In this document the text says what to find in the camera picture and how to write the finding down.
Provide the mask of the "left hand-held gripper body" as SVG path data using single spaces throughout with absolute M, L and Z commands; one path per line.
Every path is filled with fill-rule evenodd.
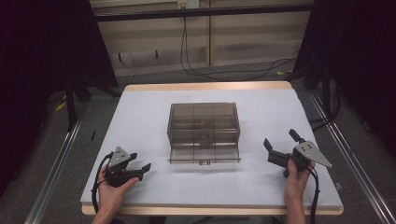
M 143 179 L 144 175 L 138 173 L 138 170 L 127 170 L 130 162 L 129 155 L 121 147 L 116 147 L 105 170 L 105 179 L 110 186 L 114 188 L 120 187 L 134 177 L 139 180 Z

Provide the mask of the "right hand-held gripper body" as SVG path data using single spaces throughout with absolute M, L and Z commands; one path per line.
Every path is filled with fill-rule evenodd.
M 302 143 L 299 143 L 293 148 L 291 153 L 282 153 L 275 150 L 273 150 L 271 153 L 268 152 L 267 160 L 273 164 L 283 167 L 285 169 L 283 176 L 285 177 L 288 177 L 290 174 L 288 169 L 289 160 L 293 160 L 295 162 L 299 172 L 307 169 L 308 165 L 312 161 L 325 167 L 332 168 L 332 164 L 329 162 L 329 160 L 311 141 L 303 141 Z

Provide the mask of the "transparent brown drawer box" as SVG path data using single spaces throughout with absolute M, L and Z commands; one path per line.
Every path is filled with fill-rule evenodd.
M 171 104 L 167 135 L 171 163 L 240 162 L 236 103 Z

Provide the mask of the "person's right hand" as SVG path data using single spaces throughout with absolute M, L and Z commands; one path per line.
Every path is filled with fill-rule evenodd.
M 304 190 L 307 180 L 314 167 L 315 163 L 312 161 L 308 165 L 307 170 L 299 172 L 295 162 L 293 160 L 288 161 L 288 169 L 290 174 L 287 177 L 287 182 L 284 189 L 284 200 L 286 205 L 303 203 Z

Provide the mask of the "person's left hand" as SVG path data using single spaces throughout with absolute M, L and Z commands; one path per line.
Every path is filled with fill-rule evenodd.
M 120 187 L 114 188 L 108 184 L 103 175 L 100 175 L 98 187 L 99 210 L 97 215 L 114 217 L 123 204 L 125 194 L 138 181 L 139 179 L 134 177 Z

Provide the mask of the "black metal stand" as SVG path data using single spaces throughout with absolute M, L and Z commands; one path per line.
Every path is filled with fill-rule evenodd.
M 75 109 L 72 79 L 70 77 L 68 77 L 65 82 L 65 96 L 66 96 L 67 114 L 68 114 L 67 131 L 71 132 L 77 122 L 77 115 Z
M 323 65 L 322 75 L 322 103 L 325 111 L 329 113 L 330 109 L 330 73 L 326 64 Z

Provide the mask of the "black curtain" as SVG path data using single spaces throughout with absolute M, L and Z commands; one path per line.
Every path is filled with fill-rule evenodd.
M 0 0 L 0 197 L 31 153 L 57 91 L 116 87 L 90 0 Z
M 396 0 L 313 0 L 294 70 L 313 89 L 324 74 L 396 158 Z

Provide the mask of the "black horizontal bar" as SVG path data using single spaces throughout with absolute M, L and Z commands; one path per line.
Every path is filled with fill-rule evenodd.
M 156 20 L 156 19 L 173 19 L 173 18 L 205 17 L 205 16 L 303 12 L 303 11 L 312 11 L 315 10 L 316 8 L 317 7 L 314 4 L 274 5 L 274 6 L 259 6 L 259 7 L 213 7 L 213 8 L 175 9 L 175 10 L 129 12 L 129 13 L 127 12 L 102 13 L 102 14 L 95 14 L 94 17 L 98 22 L 137 21 L 137 20 Z

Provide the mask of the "aluminium floor rail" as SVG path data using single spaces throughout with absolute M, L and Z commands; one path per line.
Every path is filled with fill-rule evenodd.
M 326 127 L 382 224 L 396 224 L 396 216 L 390 211 L 389 205 L 365 172 L 337 124 L 329 121 Z
M 80 115 L 75 121 L 74 125 L 71 127 L 71 129 L 67 132 L 67 135 L 56 157 L 56 160 L 50 169 L 49 175 L 38 196 L 36 197 L 35 202 L 31 210 L 29 211 L 27 218 L 24 221 L 24 224 L 40 224 L 42 217 L 44 216 L 50 202 L 53 191 L 55 190 L 60 174 L 64 168 L 64 164 L 66 162 L 70 149 L 72 148 L 78 135 L 82 117 L 83 115 Z

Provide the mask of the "white wall socket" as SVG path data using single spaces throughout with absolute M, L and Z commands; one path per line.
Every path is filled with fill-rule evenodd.
M 199 0 L 177 0 L 178 9 L 196 9 L 200 7 Z

